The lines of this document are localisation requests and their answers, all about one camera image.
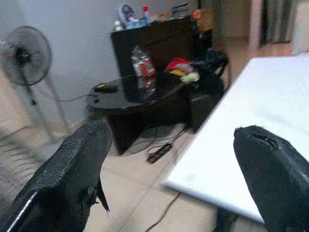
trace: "black round table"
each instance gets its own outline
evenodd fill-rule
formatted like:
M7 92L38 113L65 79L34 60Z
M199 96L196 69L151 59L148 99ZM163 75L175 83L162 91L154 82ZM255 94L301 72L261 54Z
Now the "black round table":
M189 103L180 78L157 73L155 90L148 95L139 91L137 79L129 76L108 83L115 93L92 90L87 97L93 114L107 116L115 144L123 154L148 125L166 125L188 120Z

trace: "standing fan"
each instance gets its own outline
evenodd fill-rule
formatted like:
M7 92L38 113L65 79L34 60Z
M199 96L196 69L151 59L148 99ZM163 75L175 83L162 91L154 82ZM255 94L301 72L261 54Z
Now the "standing fan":
M10 32L0 51L0 62L4 74L10 81L16 85L24 86L30 103L37 110L39 117L42 119L49 136L54 140L51 130L47 126L47 121L42 113L41 108L37 104L35 95L31 86L40 82L44 78L48 78L48 70L52 61L52 52L48 40L39 30L23 26ZM57 93L52 86L55 97ZM62 107L56 101L64 124L68 130Z

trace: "cardboard box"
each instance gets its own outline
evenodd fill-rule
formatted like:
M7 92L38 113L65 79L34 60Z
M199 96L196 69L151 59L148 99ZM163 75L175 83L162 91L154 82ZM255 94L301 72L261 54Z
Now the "cardboard box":
M192 12L193 18L197 20L199 33L213 29L213 13L209 8L198 9Z

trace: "curtain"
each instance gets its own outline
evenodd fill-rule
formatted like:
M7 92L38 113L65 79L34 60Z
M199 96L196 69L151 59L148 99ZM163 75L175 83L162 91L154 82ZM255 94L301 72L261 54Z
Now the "curtain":
M260 44L292 39L298 0L264 0Z

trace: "white table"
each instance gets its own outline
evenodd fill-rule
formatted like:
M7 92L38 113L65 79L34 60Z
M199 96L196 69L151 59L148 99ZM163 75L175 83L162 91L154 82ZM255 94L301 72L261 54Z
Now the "white table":
M309 161L309 57L252 59L164 185L263 223L233 149L235 128L250 125Z

